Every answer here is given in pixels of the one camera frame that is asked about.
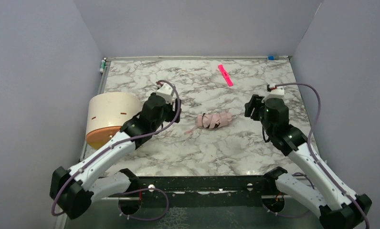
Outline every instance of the orange lid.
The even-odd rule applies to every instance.
[[[100,149],[117,133],[120,126],[109,126],[94,130],[86,135],[86,142],[94,149]]]

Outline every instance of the cylindrical container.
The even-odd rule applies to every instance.
[[[142,103],[133,94],[111,92],[96,95],[89,102],[86,142],[94,149],[99,149],[141,110]]]

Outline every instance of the screw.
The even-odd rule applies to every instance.
[[[252,187],[248,187],[247,189],[248,189],[248,191],[252,191],[252,190],[253,190]]]

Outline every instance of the wire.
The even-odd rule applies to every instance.
[[[262,126],[262,135],[263,135],[263,141],[264,141],[265,143],[270,142],[270,138],[269,138],[269,137],[267,137],[267,140],[266,140],[266,135],[264,134],[264,127],[263,127],[263,126]]]
[[[165,208],[165,210],[163,211],[163,213],[160,216],[155,217],[155,218],[145,219],[145,218],[139,218],[139,217],[135,217],[135,216],[131,216],[131,215],[126,215],[121,210],[120,204],[118,204],[118,210],[120,211],[120,216],[126,216],[127,219],[136,219],[136,220],[141,220],[141,221],[155,221],[155,220],[158,220],[158,219],[161,219],[162,217],[164,217],[166,215],[166,213],[168,212],[168,210],[169,210],[169,198],[168,198],[168,195],[166,194],[166,192],[164,192],[163,190],[161,190],[159,188],[142,188],[142,189],[138,189],[138,190],[134,190],[134,191],[130,191],[130,192],[123,192],[123,193],[119,193],[119,194],[121,194],[121,195],[129,195],[129,194],[133,194],[133,193],[137,193],[137,192],[141,193],[142,191],[147,191],[147,190],[156,190],[156,191],[162,193],[165,196],[165,199],[166,199],[166,208]]]
[[[325,168],[325,166],[318,160],[318,157],[315,155],[315,153],[314,153],[314,151],[312,149],[312,146],[311,146],[311,136],[312,136],[312,132],[313,132],[314,128],[316,127],[316,125],[318,123],[319,114],[321,113],[321,98],[319,97],[318,91],[313,86],[311,86],[309,84],[306,84],[306,83],[281,83],[281,84],[276,84],[276,87],[289,86],[289,85],[300,85],[300,86],[309,87],[309,88],[312,89],[312,91],[314,91],[315,95],[317,96],[317,100],[318,100],[317,115],[315,117],[315,120],[314,120],[314,123],[312,124],[311,129],[309,130],[308,137],[306,139],[306,142],[308,144],[308,150],[309,150],[311,156],[313,157],[313,159],[315,161],[317,161],[317,164],[319,165],[319,167],[321,167],[322,171],[324,171],[324,173],[332,181],[332,183],[342,192],[343,195],[345,195],[348,199],[350,199],[350,201],[352,201],[352,203],[354,204],[354,206],[357,207],[357,210],[360,212],[361,216],[364,219],[364,222],[366,223],[366,229],[370,229],[370,222],[369,222],[369,219],[366,216],[366,213],[364,213],[364,211],[361,209],[361,207],[358,204],[358,202],[350,194],[348,194],[347,191],[332,177],[332,175]]]
[[[294,173],[293,174],[294,177],[305,177],[309,183],[311,184],[311,187],[312,189],[314,189],[314,184],[312,183],[312,181],[303,173]],[[273,214],[273,215],[276,215],[276,216],[279,216],[279,217],[283,217],[283,218],[288,218],[288,219],[298,219],[298,218],[302,218],[302,217],[305,217],[307,215],[309,215],[310,211],[306,211],[305,213],[301,214],[301,215],[297,215],[297,216],[289,216],[289,215],[283,215],[281,213],[278,213],[278,212],[274,212],[274,211],[271,211],[270,209],[268,209],[266,207],[266,205],[263,204],[263,207],[267,210],[267,212]]]
[[[58,200],[62,194],[62,192],[65,190],[65,188],[69,185],[69,183],[77,176],[79,175],[80,173],[83,173],[84,170],[89,167],[93,162],[95,162],[99,157],[101,157],[103,154],[105,154],[106,152],[108,152],[110,149],[113,149],[115,146],[119,145],[119,144],[122,144],[124,142],[128,142],[128,141],[133,141],[133,140],[137,140],[137,139],[140,139],[140,138],[143,138],[143,137],[149,137],[149,136],[152,136],[152,135],[157,135],[159,134],[160,132],[168,129],[171,125],[173,125],[173,123],[175,123],[175,121],[177,120],[177,118],[179,117],[179,113],[180,113],[180,98],[179,98],[179,93],[178,91],[176,90],[176,87],[171,84],[170,82],[166,81],[166,80],[159,80],[157,81],[157,83],[167,83],[170,87],[173,88],[173,91],[175,92],[176,94],[176,98],[177,98],[177,111],[176,111],[176,114],[173,118],[173,120],[164,128],[158,130],[158,131],[155,131],[155,132],[152,132],[152,133],[148,133],[148,134],[144,134],[144,135],[138,135],[138,136],[134,136],[134,137],[131,137],[131,138],[127,138],[127,139],[123,139],[121,141],[117,141],[115,142],[114,144],[111,144],[109,147],[105,148],[103,151],[101,151],[100,153],[98,153],[96,156],[94,156],[90,161],[88,161],[86,164],[84,164],[80,169],[78,169],[63,185],[62,187],[59,189],[58,193],[56,194],[55,198],[53,199],[53,203],[52,203],[52,206],[51,206],[51,214],[53,216],[60,216],[62,215],[64,212],[59,212],[59,213],[56,213],[55,212],[55,207],[56,207],[56,204],[58,203]]]

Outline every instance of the black metal frame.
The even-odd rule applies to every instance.
[[[154,185],[164,190],[170,207],[261,207],[262,195],[276,194],[263,176],[138,177],[137,182],[139,187],[135,188]],[[115,194],[111,197],[126,196]],[[141,204],[142,208],[162,208],[166,201],[159,192],[143,191]]]

